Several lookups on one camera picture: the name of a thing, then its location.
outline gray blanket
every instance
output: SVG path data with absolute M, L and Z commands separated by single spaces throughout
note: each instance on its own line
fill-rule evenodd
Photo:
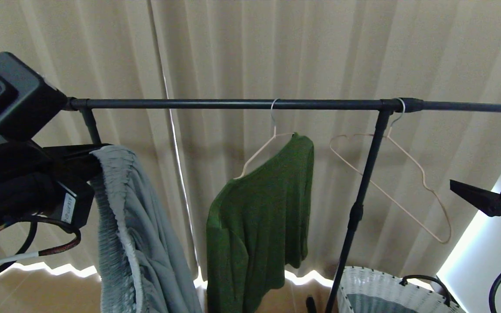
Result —
M 103 313 L 201 313 L 179 240 L 137 156 L 122 146 L 92 152 L 100 212 Z

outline brown floor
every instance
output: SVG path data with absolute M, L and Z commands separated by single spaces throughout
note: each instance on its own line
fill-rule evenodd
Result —
M 0 276 L 0 313 L 97 313 L 100 290 L 97 276 L 82 279 L 72 273 L 53 276 L 44 270 L 11 269 Z M 329 293 L 329 287 L 316 281 L 295 286 L 286 280 L 283 288 L 265 295 L 257 313 L 306 313 L 308 295 L 323 312 Z

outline beige curtain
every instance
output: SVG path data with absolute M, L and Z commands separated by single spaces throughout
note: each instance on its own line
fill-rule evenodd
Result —
M 501 103 L 501 2 L 0 2 L 0 51 L 15 53 L 74 97 Z M 95 114 L 104 141 L 126 145 L 143 159 L 191 268 L 196 257 L 206 278 L 207 210 L 271 136 L 270 112 Z M 340 133 L 373 131 L 376 113 L 276 111 L 275 117 L 278 131 L 297 131 L 315 144 L 309 254 L 295 272 L 316 269 L 330 277 L 360 176 L 328 142 Z M 475 214 L 449 191 L 448 180 L 493 186 L 501 170 L 501 114 L 410 113 L 392 136 L 423 164 L 429 186 L 451 212 L 454 236 L 448 245 L 437 243 L 372 188 L 348 263 L 395 275 L 434 274 Z M 89 137 L 78 113 L 60 113 L 36 140 L 77 144 Z M 341 141 L 337 149 L 362 168 L 369 143 L 367 137 Z M 283 145 L 276 140 L 252 166 Z M 391 144 L 382 145 L 373 180 L 439 236 L 447 234 L 420 173 Z M 54 257 L 53 265 L 96 262 L 95 208 L 92 213 L 83 246 Z M 40 247 L 62 240 L 47 234 Z M 0 249 L 11 253 L 15 241 L 0 240 Z

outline wicker basket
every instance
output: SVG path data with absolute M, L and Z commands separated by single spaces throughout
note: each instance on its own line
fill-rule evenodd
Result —
M 439 283 L 447 296 L 407 283 L 413 278 Z M 438 279 L 422 275 L 399 279 L 364 267 L 345 268 L 337 301 L 340 313 L 465 313 L 450 302 L 448 290 Z

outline empty hanger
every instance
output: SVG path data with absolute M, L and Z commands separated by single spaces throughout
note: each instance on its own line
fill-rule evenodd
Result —
M 447 239 L 445 239 L 445 240 L 440 239 L 436 234 L 434 234 L 426 226 L 424 226 L 424 224 L 422 222 L 420 222 L 416 217 L 414 217 L 408 210 L 406 210 L 401 204 L 399 204 L 396 200 L 394 200 L 394 198 L 392 198 L 388 193 L 386 193 L 382 188 L 380 188 L 380 186 L 378 186 L 375 182 L 372 182 L 372 180 L 370 180 L 370 183 L 373 184 L 376 188 L 378 188 L 378 190 L 380 190 L 385 196 L 387 196 L 388 199 L 390 199 L 397 206 L 399 206 L 400 209 L 402 209 L 405 213 L 407 213 L 407 215 L 409 215 L 413 220 L 415 220 L 415 222 L 417 222 L 417 224 L 419 224 L 424 230 L 426 230 L 426 232 L 428 232 L 431 236 L 433 236 L 434 239 L 436 239 L 440 243 L 448 243 L 450 241 L 450 239 L 451 239 L 451 234 L 452 234 L 452 228 L 451 228 L 451 222 L 450 222 L 450 217 L 449 217 L 449 214 L 448 214 L 448 210 L 444 206 L 444 204 L 443 204 L 442 200 L 440 199 L 440 196 L 438 196 L 437 192 L 435 190 L 433 190 L 432 188 L 429 188 L 428 186 L 426 186 L 426 174 L 425 174 L 425 171 L 424 171 L 423 167 L 407 151 L 405 151 L 405 149 L 403 149 L 398 143 L 396 143 L 396 141 L 394 139 L 392 139 L 392 137 L 390 137 L 391 130 L 392 130 L 392 127 L 394 126 L 394 123 L 396 121 L 398 121 L 399 119 L 401 119 L 401 117 L 405 113 L 405 102 L 401 98 L 396 98 L 396 99 L 398 99 L 399 101 L 401 101 L 401 104 L 403 105 L 403 111 L 401 112 L 401 115 L 397 119 L 395 119 L 394 121 L 392 121 L 392 123 L 390 124 L 390 127 L 388 129 L 388 133 L 387 133 L 387 135 L 384 136 L 384 138 L 388 139 L 393 145 L 395 145 L 398 149 L 400 149 L 401 152 L 403 152 L 420 169 L 421 175 L 422 175 L 422 178 L 423 178 L 423 187 L 426 190 L 428 190 L 429 192 L 431 192 L 432 194 L 434 194 L 434 196 L 438 200 L 438 203 L 440 204 L 440 207 L 442 208 L 442 211 L 444 212 L 444 216 L 446 218 L 446 222 L 448 223 L 448 226 L 449 226 L 449 233 L 448 233 Z M 354 136 L 374 136 L 374 135 L 372 133 L 356 133 L 356 134 L 353 135 L 353 137 Z M 362 175 L 362 173 L 358 169 L 356 169 L 351 163 L 349 163 L 348 161 L 346 161 L 340 154 L 338 154 L 336 152 L 336 150 L 334 150 L 334 148 L 332 148 L 332 142 L 334 141 L 334 139 L 337 139 L 339 137 L 346 137 L 346 138 L 348 138 L 347 135 L 338 135 L 336 137 L 333 137 L 330 140 L 330 150 L 332 150 L 332 152 L 334 152 L 343 162 L 345 162 L 345 164 L 347 164 L 349 167 L 351 167 L 352 169 L 354 169 L 354 171 L 356 171 L 357 173 L 359 173 L 360 175 Z
M 250 157 L 250 159 L 245 163 L 245 165 L 243 166 L 243 172 L 241 173 L 241 176 L 235 178 L 236 180 L 238 180 L 239 178 L 245 176 L 245 172 L 247 171 L 247 166 L 249 165 L 249 163 L 254 160 L 256 158 L 256 156 L 262 151 L 264 150 L 264 148 L 266 148 L 266 146 L 268 144 L 270 144 L 276 137 L 280 137 L 280 136 L 285 136 L 285 135 L 293 135 L 294 133 L 280 133 L 279 135 L 277 134 L 277 128 L 276 128 L 276 119 L 274 118 L 274 104 L 276 103 L 276 101 L 278 101 L 278 99 L 275 99 L 273 102 L 272 102 L 272 106 L 270 107 L 270 116 L 272 117 L 272 122 L 274 123 L 274 135 L 270 138 L 270 140 L 266 141 L 266 143 L 262 146 L 262 148 L 258 149 L 258 151 L 256 151 L 256 153 Z

